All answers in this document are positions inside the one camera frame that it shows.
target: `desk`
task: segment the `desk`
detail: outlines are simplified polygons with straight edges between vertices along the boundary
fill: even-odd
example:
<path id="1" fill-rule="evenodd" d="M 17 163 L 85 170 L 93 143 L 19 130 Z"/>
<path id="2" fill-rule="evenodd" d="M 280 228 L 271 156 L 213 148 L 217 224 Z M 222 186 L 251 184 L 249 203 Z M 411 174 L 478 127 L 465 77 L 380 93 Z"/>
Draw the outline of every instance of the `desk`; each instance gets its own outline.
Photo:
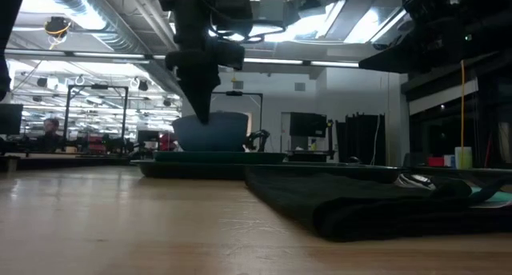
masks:
<path id="1" fill-rule="evenodd" d="M 510 274 L 512 234 L 331 243 L 242 181 L 136 167 L 0 179 L 0 274 Z"/>

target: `black cloth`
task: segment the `black cloth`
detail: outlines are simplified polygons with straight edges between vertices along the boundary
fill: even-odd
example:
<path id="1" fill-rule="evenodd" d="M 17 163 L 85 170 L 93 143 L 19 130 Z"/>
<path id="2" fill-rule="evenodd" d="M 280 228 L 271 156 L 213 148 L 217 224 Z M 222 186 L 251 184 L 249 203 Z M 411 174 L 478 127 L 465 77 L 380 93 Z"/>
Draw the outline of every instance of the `black cloth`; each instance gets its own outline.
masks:
<path id="1" fill-rule="evenodd" d="M 499 185 L 471 195 L 463 181 L 437 180 L 438 188 L 431 191 L 327 174 L 270 172 L 249 174 L 246 184 L 278 212 L 332 241 L 512 231 L 511 208 L 470 208 Z"/>
<path id="2" fill-rule="evenodd" d="M 62 147 L 62 136 L 52 133 L 38 137 L 38 150 L 41 152 L 55 152 Z"/>

